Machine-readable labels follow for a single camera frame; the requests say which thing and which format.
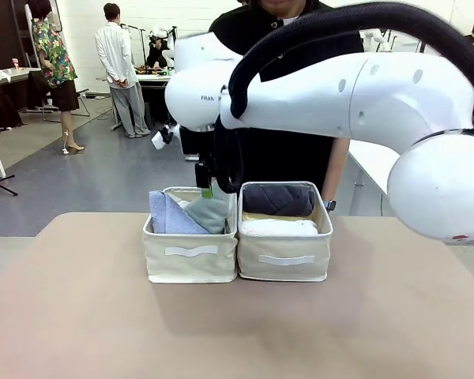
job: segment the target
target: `floor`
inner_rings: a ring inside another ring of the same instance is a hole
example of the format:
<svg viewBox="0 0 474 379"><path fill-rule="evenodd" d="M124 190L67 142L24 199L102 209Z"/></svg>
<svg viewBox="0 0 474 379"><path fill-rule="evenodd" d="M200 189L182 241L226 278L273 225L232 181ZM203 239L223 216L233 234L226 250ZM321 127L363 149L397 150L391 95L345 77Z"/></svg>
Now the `floor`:
<svg viewBox="0 0 474 379"><path fill-rule="evenodd" d="M110 108L106 101L88 102L92 121L82 125L77 120L75 135L87 150L75 156L61 154L58 124L39 122L39 115L30 114L27 126L0 134L7 172L17 176L6 185L20 193L11 197L0 190L0 272L60 214L147 212L150 190L194 185L193 164L184 160L179 142L157 151L148 137L129 140L120 129L111 132L113 118L103 113ZM349 160L335 215L349 213L357 172ZM360 216L393 215L371 180L365 182L357 211ZM450 248L474 275L474 246Z"/></svg>

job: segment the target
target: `person in white shirt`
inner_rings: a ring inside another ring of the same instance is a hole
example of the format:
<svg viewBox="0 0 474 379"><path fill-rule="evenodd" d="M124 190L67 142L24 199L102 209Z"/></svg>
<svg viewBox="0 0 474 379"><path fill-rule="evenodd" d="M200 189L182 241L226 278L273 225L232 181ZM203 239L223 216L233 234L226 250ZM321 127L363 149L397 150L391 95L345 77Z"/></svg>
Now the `person in white shirt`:
<svg viewBox="0 0 474 379"><path fill-rule="evenodd" d="M121 28L121 10L116 4L108 3L103 11L107 23L95 35L96 50L107 73L112 99L125 128L125 136L148 136L151 132L144 120L142 88L132 65L130 35ZM130 108L134 122L130 117Z"/></svg>

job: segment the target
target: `gray pants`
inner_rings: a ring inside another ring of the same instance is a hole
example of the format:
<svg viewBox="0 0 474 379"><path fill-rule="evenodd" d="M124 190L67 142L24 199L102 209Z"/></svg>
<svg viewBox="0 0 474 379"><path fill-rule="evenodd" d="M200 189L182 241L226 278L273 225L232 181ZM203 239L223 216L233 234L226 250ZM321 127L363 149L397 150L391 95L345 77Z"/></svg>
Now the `gray pants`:
<svg viewBox="0 0 474 379"><path fill-rule="evenodd" d="M136 134L149 134L148 126L144 120L144 98L142 97L142 88L136 84L131 88L111 88L112 99L119 117L125 128L125 133L129 136ZM130 108L134 113L134 124L130 117Z"/></svg>

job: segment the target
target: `person in floral shirt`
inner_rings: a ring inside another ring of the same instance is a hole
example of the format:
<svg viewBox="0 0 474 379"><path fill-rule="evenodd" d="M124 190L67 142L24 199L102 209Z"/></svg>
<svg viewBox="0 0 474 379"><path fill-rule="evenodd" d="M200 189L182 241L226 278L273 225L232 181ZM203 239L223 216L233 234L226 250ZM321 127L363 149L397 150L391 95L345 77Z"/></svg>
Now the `person in floral shirt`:
<svg viewBox="0 0 474 379"><path fill-rule="evenodd" d="M42 72L51 87L53 105L62 114L62 137L69 148L81 151L73 139L72 111L79 109L74 80L76 71L66 52L62 37L49 25L47 16L52 12L49 0L28 0L32 12L32 35L39 55Z"/></svg>

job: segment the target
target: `black shorts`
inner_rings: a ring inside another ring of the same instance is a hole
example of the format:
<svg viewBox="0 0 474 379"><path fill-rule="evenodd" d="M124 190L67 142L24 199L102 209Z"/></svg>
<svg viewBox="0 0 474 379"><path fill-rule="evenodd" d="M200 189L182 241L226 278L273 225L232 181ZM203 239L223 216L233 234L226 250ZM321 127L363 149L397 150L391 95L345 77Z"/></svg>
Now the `black shorts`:
<svg viewBox="0 0 474 379"><path fill-rule="evenodd" d="M79 109L79 99L73 81L64 81L58 87L52 88L51 96L53 97L53 106L57 107L60 112Z"/></svg>

